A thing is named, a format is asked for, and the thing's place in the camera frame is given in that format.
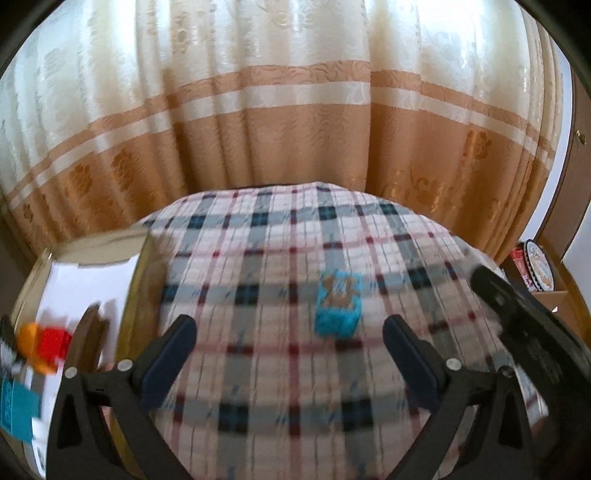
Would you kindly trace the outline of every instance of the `orange object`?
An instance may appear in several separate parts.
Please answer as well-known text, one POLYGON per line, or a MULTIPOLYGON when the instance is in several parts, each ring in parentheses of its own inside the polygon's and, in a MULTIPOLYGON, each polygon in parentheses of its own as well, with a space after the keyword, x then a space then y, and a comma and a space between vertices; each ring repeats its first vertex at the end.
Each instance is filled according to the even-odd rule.
POLYGON ((37 355, 37 346, 42 333, 43 328, 34 322, 21 326, 17 334, 18 353, 26 357, 27 363, 35 372, 43 375, 53 375, 57 372, 56 365, 46 362, 37 355))

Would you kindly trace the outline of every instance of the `teal package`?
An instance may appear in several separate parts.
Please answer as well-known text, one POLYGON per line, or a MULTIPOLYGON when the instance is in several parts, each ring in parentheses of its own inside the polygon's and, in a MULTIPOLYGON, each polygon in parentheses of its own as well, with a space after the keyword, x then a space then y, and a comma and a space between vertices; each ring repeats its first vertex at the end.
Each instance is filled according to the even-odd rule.
POLYGON ((318 282, 314 331, 320 336, 353 336, 361 318, 361 275, 324 271, 318 282))

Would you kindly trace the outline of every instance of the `plaid bedsheet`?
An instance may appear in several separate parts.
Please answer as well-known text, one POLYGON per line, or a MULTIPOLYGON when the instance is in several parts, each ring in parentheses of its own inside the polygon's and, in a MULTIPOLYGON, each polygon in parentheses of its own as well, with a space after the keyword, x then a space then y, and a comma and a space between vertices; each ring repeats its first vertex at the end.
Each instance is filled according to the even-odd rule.
MULTIPOLYGON (((181 313, 199 327, 155 418, 196 479, 385 478, 428 418, 383 346, 389 314, 444 358, 511 364, 456 272, 466 244, 400 205, 310 183, 199 193, 144 223, 171 258, 162 331, 181 313), (334 268, 362 274, 351 340, 313 333, 317 282, 334 268)), ((542 406, 521 380, 534 421, 542 406)))

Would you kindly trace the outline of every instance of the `white paper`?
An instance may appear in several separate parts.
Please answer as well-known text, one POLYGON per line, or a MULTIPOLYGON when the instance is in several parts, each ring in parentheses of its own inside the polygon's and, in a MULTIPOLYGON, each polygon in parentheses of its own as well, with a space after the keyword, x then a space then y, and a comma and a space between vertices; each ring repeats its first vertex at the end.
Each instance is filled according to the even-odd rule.
MULTIPOLYGON (((101 364, 113 363, 121 316, 138 257, 139 255, 135 255, 122 263, 93 266, 54 262, 37 310, 37 323, 65 327, 70 333, 74 333, 86 309, 92 304, 100 303, 100 314, 109 320, 101 364)), ((41 418, 35 421, 33 447, 37 469, 43 478, 47 436, 62 372, 63 363, 59 362, 56 375, 45 376, 41 393, 41 418)), ((25 384, 28 387, 32 378, 33 371, 27 367, 25 384)))

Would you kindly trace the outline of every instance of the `floral pattern on curtain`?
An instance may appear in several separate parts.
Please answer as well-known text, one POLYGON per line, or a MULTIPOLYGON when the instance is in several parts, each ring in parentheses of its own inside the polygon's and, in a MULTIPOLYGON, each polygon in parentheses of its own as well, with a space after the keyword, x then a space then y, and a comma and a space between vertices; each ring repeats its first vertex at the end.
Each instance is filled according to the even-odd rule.
POLYGON ((67 0, 0 80, 0 187, 37 253, 321 180, 502 260, 561 117, 556 46, 513 0, 67 0))

